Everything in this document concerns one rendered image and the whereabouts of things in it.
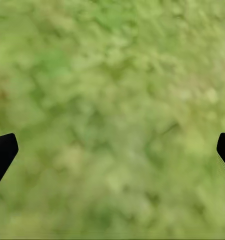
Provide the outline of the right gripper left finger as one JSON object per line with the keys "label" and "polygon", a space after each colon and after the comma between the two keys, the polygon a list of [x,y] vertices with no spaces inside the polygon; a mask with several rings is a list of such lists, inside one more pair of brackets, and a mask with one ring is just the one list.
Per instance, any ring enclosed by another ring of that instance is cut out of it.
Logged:
{"label": "right gripper left finger", "polygon": [[19,151],[14,133],[0,136],[0,181]]}

